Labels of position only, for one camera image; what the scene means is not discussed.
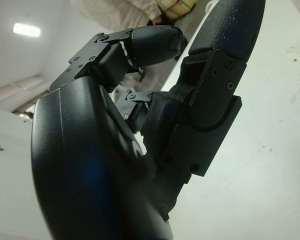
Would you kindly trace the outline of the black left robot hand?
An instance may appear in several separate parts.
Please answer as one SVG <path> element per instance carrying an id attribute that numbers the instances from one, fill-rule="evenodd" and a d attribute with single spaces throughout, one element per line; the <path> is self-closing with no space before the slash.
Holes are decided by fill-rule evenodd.
<path id="1" fill-rule="evenodd" d="M 178 56 L 182 31 L 143 26 L 95 35 L 35 107 L 31 166 L 55 240 L 171 240 L 169 212 L 204 176 L 242 101 L 234 92 L 263 0 L 220 0 L 168 91 L 113 92 L 127 73 Z"/>

